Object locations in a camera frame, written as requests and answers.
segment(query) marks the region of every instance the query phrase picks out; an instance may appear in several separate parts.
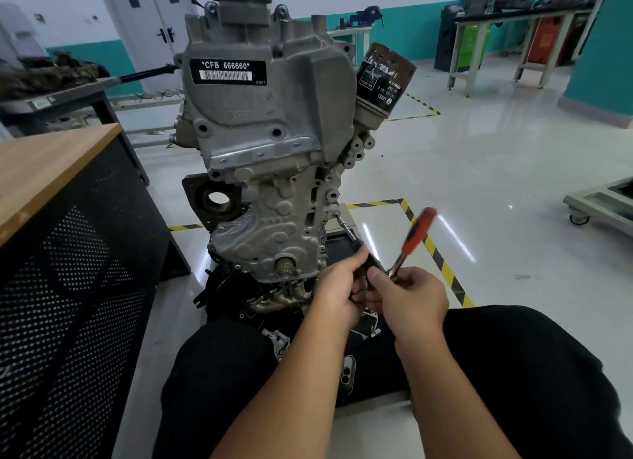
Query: door handle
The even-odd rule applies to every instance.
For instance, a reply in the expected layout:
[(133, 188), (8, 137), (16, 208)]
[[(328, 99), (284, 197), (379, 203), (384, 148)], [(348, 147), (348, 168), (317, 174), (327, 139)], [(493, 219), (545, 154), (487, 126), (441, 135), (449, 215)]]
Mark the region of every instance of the door handle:
[(167, 37), (165, 36), (165, 32), (163, 31), (163, 28), (160, 29), (160, 32), (158, 34), (156, 34), (157, 36), (162, 36), (163, 37), (163, 41), (165, 42), (165, 44), (167, 44)]

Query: shiny tiled floor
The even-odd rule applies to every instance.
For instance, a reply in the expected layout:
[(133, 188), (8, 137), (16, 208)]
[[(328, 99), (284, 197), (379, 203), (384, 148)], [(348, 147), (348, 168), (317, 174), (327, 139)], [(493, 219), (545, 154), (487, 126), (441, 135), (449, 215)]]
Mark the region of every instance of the shiny tiled floor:
[[(431, 238), (473, 302), (524, 304), (565, 327), (605, 364), (620, 394), (623, 428), (633, 437), (633, 238), (598, 222), (573, 226), (562, 203), (569, 192), (631, 175), (633, 132), (558, 110), (566, 68), (544, 89), (531, 71), (514, 84), (516, 60), (487, 59), (472, 98), (463, 97), (463, 81), (447, 91), (446, 74), (421, 63), (407, 91), (441, 116), (384, 123), (376, 147), (345, 173), (341, 200), (406, 198), (416, 212), (437, 207), (441, 220)], [(392, 118), (428, 113), (403, 98)], [(199, 153), (156, 146), (138, 155), (166, 222), (197, 223), (180, 180), (204, 171)], [(393, 261), (408, 226), (401, 209), (352, 214), (367, 225), (381, 260)], [(149, 457), (160, 388), (201, 321), (191, 299), (208, 264), (205, 236), (175, 233), (194, 275), (160, 288), (114, 457)], [(423, 249), (411, 263), (439, 275)], [(421, 451), (409, 410), (398, 407), (337, 420), (330, 457), (413, 458)]]

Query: aluminum engine timing cover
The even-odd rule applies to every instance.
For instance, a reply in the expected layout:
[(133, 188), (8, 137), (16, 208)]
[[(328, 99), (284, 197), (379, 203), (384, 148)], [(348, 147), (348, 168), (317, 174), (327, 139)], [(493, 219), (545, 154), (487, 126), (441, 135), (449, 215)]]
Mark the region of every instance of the aluminum engine timing cover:
[(374, 146), (369, 130), (415, 71), (373, 44), (357, 81), (355, 51), (332, 40), (324, 16), (293, 20), (285, 5), (271, 15), (269, 2), (214, 0), (186, 16), (189, 44), (175, 57), (186, 103), (173, 140), (201, 151), (211, 181), (241, 188), (245, 212), (208, 228), (209, 249), (267, 283), (325, 267), (341, 174)]

